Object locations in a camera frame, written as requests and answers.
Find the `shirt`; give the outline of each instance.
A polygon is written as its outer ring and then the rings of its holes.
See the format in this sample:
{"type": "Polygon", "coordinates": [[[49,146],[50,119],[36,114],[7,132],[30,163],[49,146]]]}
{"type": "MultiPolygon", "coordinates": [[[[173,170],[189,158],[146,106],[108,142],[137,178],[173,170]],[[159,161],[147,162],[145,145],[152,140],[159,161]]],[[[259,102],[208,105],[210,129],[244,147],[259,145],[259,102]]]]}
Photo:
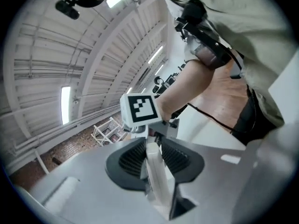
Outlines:
{"type": "MultiPolygon", "coordinates": [[[[177,18],[189,0],[166,0],[177,18]]],[[[298,45],[284,15],[271,0],[200,0],[217,33],[245,58],[241,76],[254,89],[264,116],[275,126],[283,119],[269,87],[289,63],[298,45]]],[[[198,58],[186,51],[185,60],[198,58]]]]}

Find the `red brick wall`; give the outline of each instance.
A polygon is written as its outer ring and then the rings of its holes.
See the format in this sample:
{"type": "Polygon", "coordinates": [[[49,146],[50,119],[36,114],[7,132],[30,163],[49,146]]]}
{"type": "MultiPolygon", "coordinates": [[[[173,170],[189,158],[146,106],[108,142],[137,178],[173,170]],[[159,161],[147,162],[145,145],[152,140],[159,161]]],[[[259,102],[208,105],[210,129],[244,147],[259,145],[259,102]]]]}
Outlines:
{"type": "MultiPolygon", "coordinates": [[[[112,116],[119,124],[122,124],[121,113],[118,112],[112,116]]],[[[109,118],[104,119],[96,124],[99,126],[109,121],[109,118]]],[[[56,145],[48,152],[41,155],[47,169],[52,171],[57,167],[57,164],[53,163],[52,158],[56,157],[61,162],[66,161],[74,154],[80,153],[82,151],[98,147],[98,143],[91,136],[93,132],[93,126],[81,131],[80,133],[70,137],[68,140],[56,145]]],[[[25,190],[29,191],[30,188],[43,176],[45,172],[41,168],[37,159],[26,164],[19,170],[15,171],[10,175],[10,179],[13,184],[23,187],[25,190]]]]}

